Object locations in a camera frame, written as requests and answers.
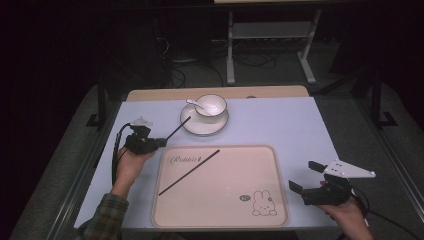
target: person's hand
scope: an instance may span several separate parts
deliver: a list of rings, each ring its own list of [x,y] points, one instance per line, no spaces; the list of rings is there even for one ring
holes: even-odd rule
[[[155,152],[136,155],[127,148],[119,149],[117,158],[118,167],[116,169],[116,181],[110,193],[127,198],[131,186],[140,175],[144,163],[150,159]]]
[[[349,239],[374,239],[365,224],[364,216],[358,203],[352,197],[338,206],[317,205],[317,207],[329,214]]]

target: white cup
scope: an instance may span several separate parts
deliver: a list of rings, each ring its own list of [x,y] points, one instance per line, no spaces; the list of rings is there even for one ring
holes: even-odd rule
[[[194,106],[199,117],[205,123],[218,122],[224,115],[225,110],[227,110],[227,101],[215,94],[201,96],[196,101],[205,107],[203,109],[200,106]]]

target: tray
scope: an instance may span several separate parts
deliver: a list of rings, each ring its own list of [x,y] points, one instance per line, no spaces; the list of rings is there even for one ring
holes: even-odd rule
[[[159,228],[279,228],[288,220],[284,193],[270,146],[171,147],[161,157],[152,221]]]

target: spoon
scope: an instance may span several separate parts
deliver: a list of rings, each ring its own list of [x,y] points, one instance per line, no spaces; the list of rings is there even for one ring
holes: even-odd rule
[[[208,109],[207,107],[205,107],[203,104],[197,102],[196,100],[187,99],[187,103],[197,105],[197,106],[201,107],[203,110],[205,110],[209,115],[213,115],[211,113],[210,109]]]

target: sleeve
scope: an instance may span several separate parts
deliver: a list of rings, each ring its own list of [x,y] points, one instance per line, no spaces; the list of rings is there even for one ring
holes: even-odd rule
[[[93,218],[79,228],[82,239],[120,239],[128,205],[124,198],[105,194]]]

